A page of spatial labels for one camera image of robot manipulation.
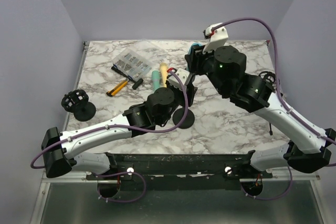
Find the aluminium extrusion rail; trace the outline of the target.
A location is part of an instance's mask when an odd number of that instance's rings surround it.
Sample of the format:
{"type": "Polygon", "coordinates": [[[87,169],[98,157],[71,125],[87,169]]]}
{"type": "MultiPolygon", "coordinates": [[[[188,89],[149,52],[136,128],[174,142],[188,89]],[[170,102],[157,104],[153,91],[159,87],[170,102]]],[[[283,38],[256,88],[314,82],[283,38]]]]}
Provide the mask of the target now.
{"type": "MultiPolygon", "coordinates": [[[[296,170],[291,170],[293,180],[319,180],[320,176],[317,172],[312,174],[305,174],[296,170]]],[[[287,168],[274,168],[269,169],[263,175],[263,181],[285,181],[289,179],[289,170],[287,168]]],[[[70,172],[66,175],[57,178],[47,178],[43,173],[41,181],[43,183],[93,183],[94,179],[91,178],[89,172],[70,172]]]]}

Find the clear plastic screw organizer box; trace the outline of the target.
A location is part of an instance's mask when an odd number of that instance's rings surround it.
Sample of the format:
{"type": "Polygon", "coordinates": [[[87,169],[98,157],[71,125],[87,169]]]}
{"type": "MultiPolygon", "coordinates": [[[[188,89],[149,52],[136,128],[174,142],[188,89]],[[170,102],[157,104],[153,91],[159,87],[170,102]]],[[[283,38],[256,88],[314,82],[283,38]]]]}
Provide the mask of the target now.
{"type": "Polygon", "coordinates": [[[113,66],[126,74],[130,79],[138,81],[152,69],[153,63],[137,52],[125,49],[115,57],[113,66]]]}

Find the black tripod shock mount stand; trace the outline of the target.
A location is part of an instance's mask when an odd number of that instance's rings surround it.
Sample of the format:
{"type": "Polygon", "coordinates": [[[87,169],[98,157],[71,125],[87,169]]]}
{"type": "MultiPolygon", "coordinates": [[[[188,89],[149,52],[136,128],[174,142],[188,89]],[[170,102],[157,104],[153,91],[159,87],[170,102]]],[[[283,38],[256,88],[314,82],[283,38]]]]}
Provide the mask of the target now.
{"type": "Polygon", "coordinates": [[[259,76],[265,80],[266,82],[270,83],[273,88],[276,90],[276,75],[271,71],[262,71],[259,73],[259,76]]]}

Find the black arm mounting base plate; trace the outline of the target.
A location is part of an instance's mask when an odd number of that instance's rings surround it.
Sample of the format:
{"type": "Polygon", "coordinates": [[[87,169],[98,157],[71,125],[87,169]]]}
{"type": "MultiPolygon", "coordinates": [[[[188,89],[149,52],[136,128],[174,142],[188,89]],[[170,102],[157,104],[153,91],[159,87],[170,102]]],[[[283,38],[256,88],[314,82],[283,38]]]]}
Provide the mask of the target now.
{"type": "Polygon", "coordinates": [[[108,154],[110,170],[91,174],[104,189],[239,190],[240,181],[272,178],[249,166],[249,154],[108,154]]]}

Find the blue microphone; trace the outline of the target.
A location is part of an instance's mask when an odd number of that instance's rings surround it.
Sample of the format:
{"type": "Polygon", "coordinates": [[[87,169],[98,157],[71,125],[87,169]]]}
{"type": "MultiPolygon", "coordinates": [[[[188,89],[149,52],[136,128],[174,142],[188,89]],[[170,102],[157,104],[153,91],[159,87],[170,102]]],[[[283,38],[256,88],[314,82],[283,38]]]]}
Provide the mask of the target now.
{"type": "Polygon", "coordinates": [[[198,42],[191,44],[191,46],[190,46],[190,48],[188,50],[188,54],[190,55],[195,49],[197,49],[197,48],[199,48],[201,46],[202,46],[202,44],[200,44],[198,42]]]}

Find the mint green microphone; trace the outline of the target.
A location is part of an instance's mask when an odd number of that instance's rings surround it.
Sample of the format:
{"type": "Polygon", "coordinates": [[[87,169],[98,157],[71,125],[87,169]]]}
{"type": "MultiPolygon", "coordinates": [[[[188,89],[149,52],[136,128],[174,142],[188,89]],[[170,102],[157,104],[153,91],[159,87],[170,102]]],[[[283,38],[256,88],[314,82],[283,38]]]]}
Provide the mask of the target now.
{"type": "Polygon", "coordinates": [[[160,87],[160,73],[157,70],[152,71],[151,74],[153,91],[156,91],[160,87]]]}

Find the black shock mount desk stand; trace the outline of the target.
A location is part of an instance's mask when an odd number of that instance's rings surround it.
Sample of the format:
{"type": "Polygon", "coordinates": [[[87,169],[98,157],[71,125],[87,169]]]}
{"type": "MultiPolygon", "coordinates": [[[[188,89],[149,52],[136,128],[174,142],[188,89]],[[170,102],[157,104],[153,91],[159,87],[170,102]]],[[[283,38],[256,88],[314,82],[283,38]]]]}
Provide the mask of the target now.
{"type": "Polygon", "coordinates": [[[86,122],[91,120],[96,113],[96,107],[89,102],[89,97],[84,90],[73,90],[64,95],[61,106],[65,111],[72,113],[76,120],[86,122]]]}

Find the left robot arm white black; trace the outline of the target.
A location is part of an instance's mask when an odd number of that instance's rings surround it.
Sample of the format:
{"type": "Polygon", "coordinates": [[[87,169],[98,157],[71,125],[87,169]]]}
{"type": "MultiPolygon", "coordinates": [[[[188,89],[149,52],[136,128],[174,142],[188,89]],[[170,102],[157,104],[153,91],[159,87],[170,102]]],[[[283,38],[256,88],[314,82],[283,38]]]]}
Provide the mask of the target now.
{"type": "Polygon", "coordinates": [[[112,179],[117,170],[108,155],[90,153],[89,150],[112,141],[145,133],[166,133],[178,128],[186,119],[187,111],[173,127],[166,129],[165,125],[178,106],[187,110],[191,105],[197,90],[193,81],[193,74],[177,69],[170,72],[165,88],[158,88],[146,101],[131,106],[110,120],[76,131],[60,132],[57,127],[49,128],[41,144],[47,178],[77,170],[112,179]]]}

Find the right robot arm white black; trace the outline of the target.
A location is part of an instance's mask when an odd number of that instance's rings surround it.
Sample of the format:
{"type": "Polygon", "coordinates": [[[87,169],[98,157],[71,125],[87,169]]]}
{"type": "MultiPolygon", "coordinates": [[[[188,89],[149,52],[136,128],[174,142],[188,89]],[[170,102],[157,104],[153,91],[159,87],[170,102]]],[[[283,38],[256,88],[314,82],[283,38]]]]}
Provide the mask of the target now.
{"type": "Polygon", "coordinates": [[[269,168],[289,166],[302,173],[313,173],[328,167],[335,138],[333,129],[314,126],[295,114],[261,76],[246,73],[246,55],[233,46],[222,46],[204,53],[205,46],[192,45],[185,55],[193,75],[205,75],[223,99],[253,113],[280,130],[289,143],[264,151],[250,151],[249,160],[241,165],[249,178],[269,168]]]}

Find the cream yellow microphone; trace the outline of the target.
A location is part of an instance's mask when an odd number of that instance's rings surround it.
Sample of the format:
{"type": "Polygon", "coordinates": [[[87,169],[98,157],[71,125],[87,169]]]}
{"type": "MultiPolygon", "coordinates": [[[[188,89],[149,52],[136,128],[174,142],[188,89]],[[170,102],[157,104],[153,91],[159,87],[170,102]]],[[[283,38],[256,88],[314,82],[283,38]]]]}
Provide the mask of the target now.
{"type": "Polygon", "coordinates": [[[168,74],[168,65],[164,62],[160,63],[160,73],[161,73],[161,78],[162,78],[162,84],[163,87],[167,87],[166,85],[166,80],[167,80],[167,74],[168,74]]]}

